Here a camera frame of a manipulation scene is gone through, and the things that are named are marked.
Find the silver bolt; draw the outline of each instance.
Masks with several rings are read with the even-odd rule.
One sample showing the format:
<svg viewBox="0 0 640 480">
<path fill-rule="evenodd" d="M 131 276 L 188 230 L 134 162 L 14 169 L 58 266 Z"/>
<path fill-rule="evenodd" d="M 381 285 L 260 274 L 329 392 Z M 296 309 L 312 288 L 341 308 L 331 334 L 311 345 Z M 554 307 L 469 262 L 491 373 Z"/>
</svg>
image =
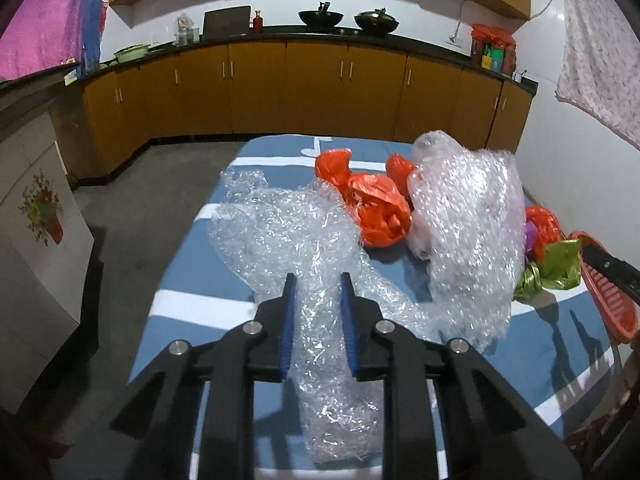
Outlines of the silver bolt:
<svg viewBox="0 0 640 480">
<path fill-rule="evenodd" d="M 449 346 L 456 354 L 463 354 L 469 350 L 469 343 L 464 339 L 452 339 Z"/>
<path fill-rule="evenodd" d="M 248 335 L 256 335 L 262 331 L 262 323 L 260 321 L 247 321 L 242 325 L 242 331 Z"/>
<path fill-rule="evenodd" d="M 173 355 L 182 355 L 189 349 L 189 343 L 182 339 L 176 339 L 169 345 L 169 352 Z"/>
<path fill-rule="evenodd" d="M 381 334 L 388 334 L 393 332 L 396 329 L 393 321 L 389 321 L 388 319 L 383 319 L 376 323 L 376 330 Z"/>
</svg>

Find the clear plastic bag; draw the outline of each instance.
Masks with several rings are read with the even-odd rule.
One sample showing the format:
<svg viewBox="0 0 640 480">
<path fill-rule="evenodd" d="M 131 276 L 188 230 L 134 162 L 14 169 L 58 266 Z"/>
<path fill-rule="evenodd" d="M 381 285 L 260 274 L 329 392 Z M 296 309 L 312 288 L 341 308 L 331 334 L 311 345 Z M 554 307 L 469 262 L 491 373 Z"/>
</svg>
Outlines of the clear plastic bag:
<svg viewBox="0 0 640 480">
<path fill-rule="evenodd" d="M 446 133 L 423 134 L 408 179 L 414 204 L 406 241 L 430 259 L 425 304 L 445 339 L 482 351 L 506 334 L 524 270 L 524 194 L 508 152 L 470 152 Z"/>
<path fill-rule="evenodd" d="M 316 463 L 382 450 L 381 382 L 357 383 L 347 364 L 340 317 L 340 274 L 356 294 L 377 301 L 383 316 L 438 341 L 428 314 L 378 274 L 360 247 L 360 230 L 331 184 L 295 190 L 268 187 L 260 171 L 225 172 L 228 203 L 216 209 L 209 235 L 221 259 L 254 290 L 255 302 L 298 278 L 290 378 L 303 434 Z"/>
</svg>

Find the crumpled bubble wrap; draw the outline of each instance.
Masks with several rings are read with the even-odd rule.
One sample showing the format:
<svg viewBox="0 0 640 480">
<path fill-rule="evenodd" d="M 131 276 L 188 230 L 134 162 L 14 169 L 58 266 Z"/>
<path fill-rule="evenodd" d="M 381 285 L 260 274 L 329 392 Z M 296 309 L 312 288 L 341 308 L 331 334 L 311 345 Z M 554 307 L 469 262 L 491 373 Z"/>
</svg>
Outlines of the crumpled bubble wrap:
<svg viewBox="0 0 640 480">
<path fill-rule="evenodd" d="M 377 273 L 360 247 L 360 230 L 337 189 L 322 180 L 296 190 L 268 186 L 261 171 L 227 171 L 227 200 L 210 220 L 221 259 L 253 290 L 258 304 L 298 278 L 289 377 L 296 385 L 303 434 L 316 463 L 382 450 L 383 385 L 357 383 L 347 364 L 340 315 L 340 274 L 383 316 L 438 341 L 428 314 Z"/>
<path fill-rule="evenodd" d="M 414 204 L 406 239 L 430 259 L 429 305 L 445 339 L 482 351 L 506 334 L 513 292 L 524 270 L 525 208 L 515 158 L 470 152 L 441 131 L 421 135 L 409 176 Z"/>
</svg>

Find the gray floor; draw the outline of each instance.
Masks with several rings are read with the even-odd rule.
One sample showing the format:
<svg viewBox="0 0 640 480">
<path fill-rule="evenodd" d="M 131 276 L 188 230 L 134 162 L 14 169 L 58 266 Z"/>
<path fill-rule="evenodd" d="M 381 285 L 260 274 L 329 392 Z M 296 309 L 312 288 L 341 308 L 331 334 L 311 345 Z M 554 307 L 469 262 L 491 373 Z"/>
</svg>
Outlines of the gray floor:
<svg viewBox="0 0 640 480">
<path fill-rule="evenodd" d="M 100 346 L 65 378 L 40 421 L 63 442 L 126 384 L 154 292 L 207 195 L 242 142 L 152 146 L 108 186 L 81 187 L 87 224 L 106 231 Z"/>
</svg>

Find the striped tablecloth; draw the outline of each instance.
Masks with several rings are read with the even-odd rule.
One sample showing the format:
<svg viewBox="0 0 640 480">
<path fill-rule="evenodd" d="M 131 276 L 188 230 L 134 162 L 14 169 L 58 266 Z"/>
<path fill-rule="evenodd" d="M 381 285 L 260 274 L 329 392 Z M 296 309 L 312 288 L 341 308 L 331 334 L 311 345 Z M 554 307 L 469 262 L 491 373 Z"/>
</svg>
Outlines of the striped tablecloth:
<svg viewBox="0 0 640 480">
<path fill-rule="evenodd" d="M 398 142 L 286 135 L 251 140 L 231 166 L 262 170 L 271 186 L 293 189 L 314 178 L 314 157 L 331 148 L 350 148 L 353 170 L 385 171 L 390 154 L 410 156 L 410 145 Z M 214 341 L 253 317 L 251 289 L 220 261 L 207 237 L 207 220 L 216 204 L 225 201 L 225 193 L 223 186 L 215 187 L 166 270 L 131 379 L 172 340 L 185 339 L 194 346 Z M 412 300 L 430 300 L 424 264 L 415 260 L 404 244 L 369 253 L 376 269 Z M 533 303 L 513 302 L 507 337 L 484 355 L 564 437 L 575 431 L 602 399 L 612 375 L 613 352 L 584 284 L 567 291 L 545 290 Z M 309 460 L 295 391 L 289 382 L 257 383 L 254 416 L 256 478 L 380 476 L 379 458 L 321 466 Z M 192 479 L 196 478 L 198 447 L 196 436 Z M 444 460 L 439 462 L 441 478 L 445 478 Z"/>
</svg>

